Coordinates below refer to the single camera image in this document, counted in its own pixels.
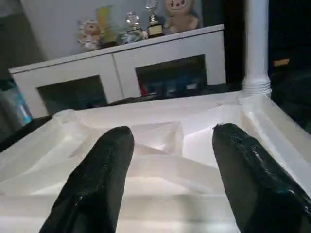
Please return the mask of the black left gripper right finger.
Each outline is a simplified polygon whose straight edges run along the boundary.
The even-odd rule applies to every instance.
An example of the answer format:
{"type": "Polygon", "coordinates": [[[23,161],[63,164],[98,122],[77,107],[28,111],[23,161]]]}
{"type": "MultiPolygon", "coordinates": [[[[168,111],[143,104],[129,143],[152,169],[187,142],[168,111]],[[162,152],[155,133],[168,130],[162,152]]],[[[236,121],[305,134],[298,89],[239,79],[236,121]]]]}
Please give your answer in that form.
{"type": "Polygon", "coordinates": [[[235,124],[218,124],[212,147],[240,232],[311,231],[310,197],[257,139],[235,124]]]}

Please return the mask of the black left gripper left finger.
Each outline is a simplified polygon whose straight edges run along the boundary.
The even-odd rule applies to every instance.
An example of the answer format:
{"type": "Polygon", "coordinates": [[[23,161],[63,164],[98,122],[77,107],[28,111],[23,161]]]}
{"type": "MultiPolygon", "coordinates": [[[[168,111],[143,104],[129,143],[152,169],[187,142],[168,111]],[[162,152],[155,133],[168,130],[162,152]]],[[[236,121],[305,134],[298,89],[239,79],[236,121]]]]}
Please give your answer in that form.
{"type": "Polygon", "coordinates": [[[69,175],[41,233],[114,233],[134,152],[127,126],[105,132],[69,175]]]}

